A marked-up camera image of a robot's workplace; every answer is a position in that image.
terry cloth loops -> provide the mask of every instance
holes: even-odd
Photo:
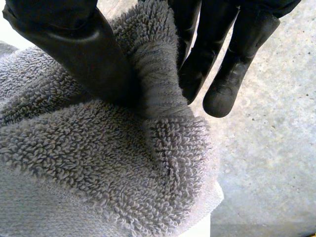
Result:
[[[172,10],[140,2],[111,25],[143,110],[92,100],[36,47],[0,59],[0,235],[175,235],[222,200],[208,124],[177,83]]]

gloved hand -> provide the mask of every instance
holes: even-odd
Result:
[[[241,82],[259,47],[280,21],[267,11],[240,8],[236,0],[169,0],[179,35],[179,83],[192,103],[205,82],[238,15],[232,40],[212,85],[203,100],[204,110],[221,118],[232,109]],[[197,40],[187,58],[198,14]]]
[[[133,106],[140,85],[97,0],[6,0],[4,18],[92,95]]]

glove finger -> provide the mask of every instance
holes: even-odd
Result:
[[[203,86],[238,8],[223,0],[203,0],[197,29],[197,40],[179,72],[179,83],[188,104]]]

concrete floor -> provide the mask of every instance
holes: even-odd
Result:
[[[100,0],[98,5],[111,18],[135,2]],[[214,237],[316,232],[315,0],[302,0],[281,21],[257,53],[227,117],[208,117],[201,105],[231,32],[191,105],[196,115],[209,120],[222,159],[219,181],[225,200],[212,214]],[[2,24],[0,39],[20,48],[31,45]]]

towel fold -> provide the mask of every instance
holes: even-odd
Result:
[[[111,26],[136,111],[92,99],[39,48],[0,59],[0,236],[177,236],[223,199],[208,123],[178,86],[172,10],[139,2]]]

